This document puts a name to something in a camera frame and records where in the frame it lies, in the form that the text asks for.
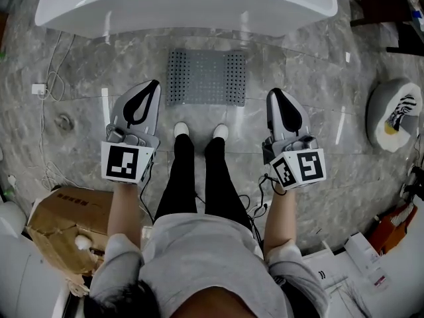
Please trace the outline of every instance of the dark furniture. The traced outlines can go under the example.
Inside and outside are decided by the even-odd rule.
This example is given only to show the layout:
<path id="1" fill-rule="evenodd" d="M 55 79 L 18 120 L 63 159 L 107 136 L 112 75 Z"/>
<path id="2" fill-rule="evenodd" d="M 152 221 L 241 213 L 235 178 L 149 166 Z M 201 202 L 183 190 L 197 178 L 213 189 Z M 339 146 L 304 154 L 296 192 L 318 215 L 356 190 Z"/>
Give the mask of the dark furniture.
<path id="1" fill-rule="evenodd" d="M 412 21 L 408 0 L 360 0 L 364 18 L 350 25 Z"/>
<path id="2" fill-rule="evenodd" d="M 387 47 L 391 53 L 424 56 L 424 34 L 413 19 L 408 0 L 360 0 L 364 17 L 350 22 L 351 27 L 375 23 L 396 23 L 399 47 Z"/>

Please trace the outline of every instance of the shoe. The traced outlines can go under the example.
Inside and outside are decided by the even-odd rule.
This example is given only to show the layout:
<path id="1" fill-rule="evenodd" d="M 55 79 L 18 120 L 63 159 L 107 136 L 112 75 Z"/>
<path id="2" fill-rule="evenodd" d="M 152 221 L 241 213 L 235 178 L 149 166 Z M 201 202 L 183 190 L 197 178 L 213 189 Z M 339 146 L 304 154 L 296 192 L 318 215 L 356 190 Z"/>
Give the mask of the shoe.
<path id="1" fill-rule="evenodd" d="M 228 139 L 228 127 L 224 124 L 220 124 L 217 126 L 217 128 L 213 131 L 213 138 L 222 138 L 224 141 L 227 141 Z"/>
<path id="2" fill-rule="evenodd" d="M 405 187 L 406 187 L 406 184 L 403 184 L 402 185 L 402 188 L 400 189 L 400 193 L 399 193 L 399 196 L 402 198 L 403 197 L 403 195 L 405 194 Z"/>
<path id="3" fill-rule="evenodd" d="M 174 137 L 179 136 L 180 134 L 189 134 L 188 126 L 186 123 L 178 123 L 174 127 Z"/>
<path id="4" fill-rule="evenodd" d="M 411 165 L 411 167 L 408 169 L 408 173 L 406 174 L 408 177 L 411 175 L 412 173 L 412 169 L 415 167 L 414 164 Z"/>

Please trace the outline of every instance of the brown cardboard box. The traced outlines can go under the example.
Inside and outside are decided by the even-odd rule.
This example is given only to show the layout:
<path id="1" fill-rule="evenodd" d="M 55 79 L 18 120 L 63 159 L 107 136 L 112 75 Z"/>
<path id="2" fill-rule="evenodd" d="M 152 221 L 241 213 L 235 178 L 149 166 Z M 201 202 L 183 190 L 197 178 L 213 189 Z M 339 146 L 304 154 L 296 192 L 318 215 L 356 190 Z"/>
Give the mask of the brown cardboard box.
<path id="1" fill-rule="evenodd" d="M 78 250 L 75 238 L 85 235 L 93 241 L 93 249 L 105 251 L 112 196 L 111 192 L 61 187 L 38 204 L 26 228 L 51 265 L 65 274 L 90 274 L 97 268 L 98 257 Z"/>

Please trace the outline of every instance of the power outlet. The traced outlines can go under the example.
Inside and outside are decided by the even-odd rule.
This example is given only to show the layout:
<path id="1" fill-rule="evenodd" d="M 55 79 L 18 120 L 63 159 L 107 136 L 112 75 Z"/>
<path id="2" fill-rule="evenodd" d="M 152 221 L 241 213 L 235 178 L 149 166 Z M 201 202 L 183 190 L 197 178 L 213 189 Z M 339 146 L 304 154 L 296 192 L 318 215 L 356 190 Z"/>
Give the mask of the power outlet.
<path id="1" fill-rule="evenodd" d="M 35 95 L 44 95 L 46 93 L 46 84 L 33 83 L 31 87 L 31 93 Z"/>

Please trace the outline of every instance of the gray robotic hand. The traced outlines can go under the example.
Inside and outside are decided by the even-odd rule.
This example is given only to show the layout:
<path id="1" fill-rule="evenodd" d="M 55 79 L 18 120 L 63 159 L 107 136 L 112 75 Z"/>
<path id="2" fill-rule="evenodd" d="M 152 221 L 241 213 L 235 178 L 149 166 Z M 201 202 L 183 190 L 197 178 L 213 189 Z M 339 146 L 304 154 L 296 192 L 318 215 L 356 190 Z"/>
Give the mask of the gray robotic hand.
<path id="1" fill-rule="evenodd" d="M 271 164 L 285 189 L 326 179 L 323 150 L 311 134 L 306 110 L 290 94 L 274 88 L 266 98 L 271 136 L 262 143 L 264 164 Z"/>
<path id="2" fill-rule="evenodd" d="M 145 180 L 160 144 L 154 136 L 159 100 L 156 80 L 136 85 L 118 98 L 101 147 L 103 178 L 131 184 Z"/>

